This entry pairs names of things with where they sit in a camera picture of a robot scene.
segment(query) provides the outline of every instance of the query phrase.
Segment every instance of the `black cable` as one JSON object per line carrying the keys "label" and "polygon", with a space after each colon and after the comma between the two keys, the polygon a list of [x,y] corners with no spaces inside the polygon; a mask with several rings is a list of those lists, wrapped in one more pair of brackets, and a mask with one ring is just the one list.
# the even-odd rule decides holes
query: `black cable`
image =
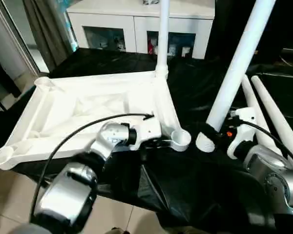
{"label": "black cable", "polygon": [[118,117],[124,117],[124,116],[144,116],[144,117],[152,117],[152,115],[149,115],[149,114],[140,114],[140,113],[132,113],[132,114],[119,114],[119,115],[114,115],[114,116],[109,116],[109,117],[105,117],[105,118],[101,118],[101,119],[98,119],[98,120],[95,120],[95,121],[92,121],[88,124],[85,124],[84,126],[78,128],[77,130],[73,131],[71,134],[69,134],[67,137],[65,137],[59,144],[57,147],[55,147],[55,149],[52,151],[52,153],[50,154],[47,162],[45,163],[44,165],[44,168],[42,170],[42,173],[39,177],[39,180],[38,180],[38,183],[37,183],[37,186],[36,186],[36,189],[35,189],[35,193],[34,193],[34,197],[33,197],[33,201],[32,201],[32,204],[31,204],[31,209],[30,209],[30,217],[29,217],[29,221],[32,221],[33,218],[34,218],[34,210],[35,210],[35,207],[36,207],[36,204],[37,204],[37,199],[38,199],[38,194],[39,194],[39,189],[41,187],[41,183],[44,179],[44,174],[46,172],[46,170],[48,169],[48,166],[53,158],[53,156],[56,154],[56,152],[69,140],[71,139],[74,135],[76,135],[78,132],[80,132],[81,130],[91,126],[91,125],[94,125],[96,123],[99,123],[99,122],[102,122],[102,121],[106,121],[106,120],[109,120],[109,119],[113,119],[113,118],[118,118]]}
{"label": "black cable", "polygon": [[267,134],[268,136],[270,136],[272,139],[274,139],[275,142],[278,143],[278,145],[288,153],[288,155],[290,156],[290,158],[293,159],[293,153],[278,139],[276,138],[274,135],[272,135],[270,132],[268,132],[266,129],[254,124],[254,123],[251,123],[251,122],[248,122],[248,121],[244,121],[244,120],[241,120],[239,121],[241,124],[246,124],[246,125],[249,125],[253,128],[256,128],[258,129],[259,131],[262,131],[263,133]]}

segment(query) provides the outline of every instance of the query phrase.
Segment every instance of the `white pole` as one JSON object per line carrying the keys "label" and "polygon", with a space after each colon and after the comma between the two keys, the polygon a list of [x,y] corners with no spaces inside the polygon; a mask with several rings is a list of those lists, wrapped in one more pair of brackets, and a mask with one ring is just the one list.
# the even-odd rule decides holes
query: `white pole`
{"label": "white pole", "polygon": [[[206,121],[216,131],[220,130],[228,114],[243,75],[251,62],[266,27],[275,1],[256,0],[255,2],[248,23]],[[215,148],[213,142],[203,133],[198,135],[196,146],[204,152],[212,152]]]}
{"label": "white pole", "polygon": [[158,33],[158,54],[156,65],[156,77],[167,77],[167,48],[168,48],[168,26],[169,26],[169,0],[160,0],[160,31]]}
{"label": "white pole", "polygon": [[[244,75],[242,80],[242,88],[248,106],[253,107],[255,110],[257,125],[270,132],[263,112],[260,109],[259,103],[252,89],[251,83],[246,75]],[[273,139],[271,139],[268,135],[257,129],[255,133],[259,144],[266,146],[267,148],[271,149],[279,155],[282,155],[281,151],[276,147]]]}
{"label": "white pole", "polygon": [[[255,89],[262,100],[272,123],[277,130],[282,143],[293,153],[293,130],[284,118],[282,112],[275,104],[273,98],[268,93],[262,81],[257,77],[252,77]],[[293,161],[289,158],[289,162],[293,166]]]}

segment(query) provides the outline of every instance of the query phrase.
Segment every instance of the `cabinet door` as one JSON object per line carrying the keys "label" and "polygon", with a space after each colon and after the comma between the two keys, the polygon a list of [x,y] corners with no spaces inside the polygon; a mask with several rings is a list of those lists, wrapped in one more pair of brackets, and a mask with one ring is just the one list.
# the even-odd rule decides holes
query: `cabinet door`
{"label": "cabinet door", "polygon": [[[182,47],[190,47],[193,58],[203,59],[209,41],[212,26],[211,19],[180,19],[169,18],[168,52],[173,43],[175,51]],[[158,36],[160,19],[158,17],[134,17],[136,45],[138,53],[148,53],[148,50]]]}
{"label": "cabinet door", "polygon": [[136,52],[133,16],[68,13],[81,48]]}

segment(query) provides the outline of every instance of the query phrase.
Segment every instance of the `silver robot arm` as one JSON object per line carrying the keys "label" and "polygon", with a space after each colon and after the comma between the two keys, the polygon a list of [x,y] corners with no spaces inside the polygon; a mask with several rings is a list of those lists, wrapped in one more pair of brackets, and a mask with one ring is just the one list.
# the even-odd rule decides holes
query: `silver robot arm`
{"label": "silver robot arm", "polygon": [[85,147],[97,165],[93,167],[78,160],[68,163],[40,197],[33,223],[20,226],[10,234],[79,233],[97,196],[97,175],[113,150],[116,147],[138,150],[142,142],[161,135],[160,122],[154,117],[132,128],[126,123],[107,122]]}
{"label": "silver robot arm", "polygon": [[[253,108],[238,109],[231,114],[240,120],[256,124]],[[241,124],[227,154],[243,161],[244,167],[264,187],[274,214],[293,215],[293,167],[287,159],[253,142],[255,129]]]}

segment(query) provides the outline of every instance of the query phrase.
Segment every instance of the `black tablecloth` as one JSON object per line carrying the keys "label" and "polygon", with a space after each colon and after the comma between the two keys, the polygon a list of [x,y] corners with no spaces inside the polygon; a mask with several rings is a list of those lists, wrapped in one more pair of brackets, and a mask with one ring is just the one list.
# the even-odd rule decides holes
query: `black tablecloth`
{"label": "black tablecloth", "polygon": [[[79,49],[50,77],[151,71],[155,65],[149,55]],[[191,145],[182,153],[162,148],[114,154],[100,179],[99,194],[157,211],[161,224],[167,226],[191,225],[211,233],[253,233],[267,227],[273,217],[256,180],[220,150],[205,154],[195,147],[199,122],[206,120],[226,70],[219,61],[171,59],[168,85],[181,125],[192,135]],[[293,68],[252,65],[248,75],[254,74],[260,76],[293,128]],[[33,91],[34,87],[0,116],[0,147]],[[246,107],[241,90],[232,107]],[[47,177],[53,178],[68,161],[53,160]],[[13,170],[37,180],[42,167],[43,162],[37,161]]]}

